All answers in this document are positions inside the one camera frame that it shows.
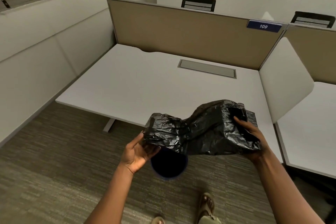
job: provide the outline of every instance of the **person's left hand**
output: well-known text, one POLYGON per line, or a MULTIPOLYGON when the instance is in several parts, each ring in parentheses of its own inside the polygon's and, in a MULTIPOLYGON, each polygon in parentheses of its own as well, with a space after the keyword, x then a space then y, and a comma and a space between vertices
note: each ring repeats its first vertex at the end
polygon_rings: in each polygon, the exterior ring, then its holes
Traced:
POLYGON ((142 147, 139 142, 143 137, 143 133, 138 134, 133 141, 126 145, 124 153, 121 156, 120 164, 126 166, 132 174, 135 174, 144 166, 147 160, 157 154, 161 149, 161 147, 153 145, 145 145, 142 147))

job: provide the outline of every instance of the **hand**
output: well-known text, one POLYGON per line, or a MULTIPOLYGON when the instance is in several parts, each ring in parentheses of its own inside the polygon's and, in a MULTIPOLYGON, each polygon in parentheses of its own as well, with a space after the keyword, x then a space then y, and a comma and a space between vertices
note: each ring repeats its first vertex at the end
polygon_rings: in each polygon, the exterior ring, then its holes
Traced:
POLYGON ((248 158, 250 161, 252 162, 256 162, 258 159, 260 159, 266 152, 270 151, 270 147, 267 144, 267 141, 263 135, 263 133, 252 123, 250 123, 249 121, 243 121, 238 119, 236 116, 233 117, 234 120, 241 125, 243 128, 245 128, 249 133, 251 133, 252 135, 254 135, 256 138, 258 138, 261 142, 261 146, 262 146, 262 150, 258 151, 256 153, 252 153, 252 154, 246 154, 246 158, 248 158))
POLYGON ((157 154, 161 147, 146 145, 142 147, 139 142, 143 139, 144 134, 140 133, 136 138, 128 143, 124 153, 121 156, 120 164, 126 166, 132 174, 135 174, 141 167, 144 166, 147 160, 157 154))

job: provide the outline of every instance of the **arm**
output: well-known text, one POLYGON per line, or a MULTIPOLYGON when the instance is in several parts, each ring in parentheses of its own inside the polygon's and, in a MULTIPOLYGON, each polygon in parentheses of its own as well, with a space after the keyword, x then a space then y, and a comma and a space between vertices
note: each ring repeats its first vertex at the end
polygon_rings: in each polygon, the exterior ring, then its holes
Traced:
POLYGON ((142 147, 139 142, 143 137, 143 133, 140 133, 126 145, 120 164, 114 172, 105 195, 87 218, 86 224, 121 223, 126 198, 135 172, 160 150, 160 148, 152 146, 142 147))
POLYGON ((250 122, 238 120, 236 117, 234 119, 261 141, 263 150, 246 157, 252 161, 259 173, 276 222, 278 224, 323 224, 324 222, 296 188, 260 130, 250 122))

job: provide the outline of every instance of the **blue label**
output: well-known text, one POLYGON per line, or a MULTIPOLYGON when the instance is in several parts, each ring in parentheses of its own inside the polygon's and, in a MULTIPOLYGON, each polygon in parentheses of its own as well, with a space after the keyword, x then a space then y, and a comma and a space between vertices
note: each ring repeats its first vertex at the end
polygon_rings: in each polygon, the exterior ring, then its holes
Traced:
POLYGON ((247 24, 247 27, 278 33, 282 25, 264 22, 264 21, 249 21, 249 23, 247 24))

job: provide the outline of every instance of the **flip-flop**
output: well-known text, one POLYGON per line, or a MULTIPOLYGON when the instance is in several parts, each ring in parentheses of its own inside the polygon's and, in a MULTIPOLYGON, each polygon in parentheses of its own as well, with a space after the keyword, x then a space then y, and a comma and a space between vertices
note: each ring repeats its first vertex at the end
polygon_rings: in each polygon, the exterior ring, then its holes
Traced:
POLYGON ((213 196, 210 193, 203 193, 201 196, 201 199, 199 200, 199 206, 198 206, 198 214, 197 214, 197 219, 196 221, 198 222, 200 219, 200 215, 204 212, 207 211, 209 216, 213 215, 214 212, 214 208, 215 208, 215 201, 213 199, 213 196), (208 199, 210 199, 210 201, 212 202, 213 205, 213 209, 211 211, 211 209, 209 208, 208 204, 202 204, 204 202, 204 197, 207 197, 208 199))
POLYGON ((161 224, 166 224, 165 220, 162 217, 155 217, 152 220, 152 224, 159 224, 160 221, 161 221, 161 224))

